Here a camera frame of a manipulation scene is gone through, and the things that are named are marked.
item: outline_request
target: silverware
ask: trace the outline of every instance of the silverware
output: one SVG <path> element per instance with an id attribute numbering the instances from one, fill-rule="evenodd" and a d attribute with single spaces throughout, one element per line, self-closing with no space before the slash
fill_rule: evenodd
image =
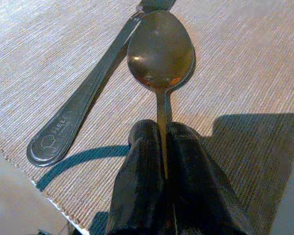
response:
<path id="1" fill-rule="evenodd" d="M 27 158 L 36 166 L 61 160 L 70 148 L 87 110 L 119 51 L 141 18 L 155 10 L 170 10 L 175 0 L 142 0 L 92 72 L 50 121 L 33 137 Z"/>
<path id="2" fill-rule="evenodd" d="M 167 124 L 170 103 L 168 91 L 183 83 L 192 71 L 195 54 L 191 39 L 182 23 L 167 11 L 155 11 L 145 16 L 133 33 L 127 51 L 128 67 L 134 77 L 146 88 L 156 93 L 157 122 L 159 125 L 164 173 L 170 187 L 170 161 L 167 156 Z M 168 234 L 177 234 L 174 205 Z"/>

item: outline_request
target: knife handle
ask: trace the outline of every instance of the knife handle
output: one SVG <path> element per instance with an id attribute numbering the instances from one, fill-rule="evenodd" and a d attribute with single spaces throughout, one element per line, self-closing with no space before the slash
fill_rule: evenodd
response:
<path id="1" fill-rule="evenodd" d="M 47 166 L 65 156 L 100 84 L 143 16 L 143 12 L 136 12 L 131 16 L 87 78 L 33 137 L 27 147 L 27 158 L 32 164 Z"/>

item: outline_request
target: beige placemat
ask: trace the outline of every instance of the beige placemat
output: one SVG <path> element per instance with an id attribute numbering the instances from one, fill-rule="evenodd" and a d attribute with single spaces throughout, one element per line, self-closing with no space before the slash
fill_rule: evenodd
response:
<path id="1" fill-rule="evenodd" d="M 30 139 L 107 50 L 138 0 L 0 1 L 0 150 L 75 223 L 100 235 L 131 126 L 155 96 L 126 60 L 110 77 L 64 161 L 38 168 Z M 171 97 L 268 234 L 294 158 L 294 0 L 177 0 L 197 67 Z"/>

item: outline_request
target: spoon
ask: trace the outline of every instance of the spoon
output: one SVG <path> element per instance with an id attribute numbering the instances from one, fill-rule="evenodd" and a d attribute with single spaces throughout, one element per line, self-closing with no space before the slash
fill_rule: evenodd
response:
<path id="1" fill-rule="evenodd" d="M 170 172 L 167 124 L 172 118 L 168 93 L 185 81 L 192 70 L 194 60 L 193 45 L 186 29 L 167 11 L 155 11 L 145 16 L 128 46 L 127 63 L 131 73 L 139 83 L 156 93 L 157 122 L 167 182 Z"/>

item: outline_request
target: woven placemat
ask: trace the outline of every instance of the woven placemat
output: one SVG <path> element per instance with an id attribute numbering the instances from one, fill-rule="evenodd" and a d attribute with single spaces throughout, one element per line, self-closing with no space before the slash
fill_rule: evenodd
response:
<path id="1" fill-rule="evenodd" d="M 131 126 L 156 119 L 154 94 L 123 59 L 62 162 L 35 167 L 26 146 L 138 3 L 0 1 L 0 150 L 94 235 L 103 234 Z M 294 159 L 294 0 L 177 0 L 171 12 L 197 59 L 191 80 L 171 96 L 173 119 L 203 136 L 257 234 L 268 234 Z"/>

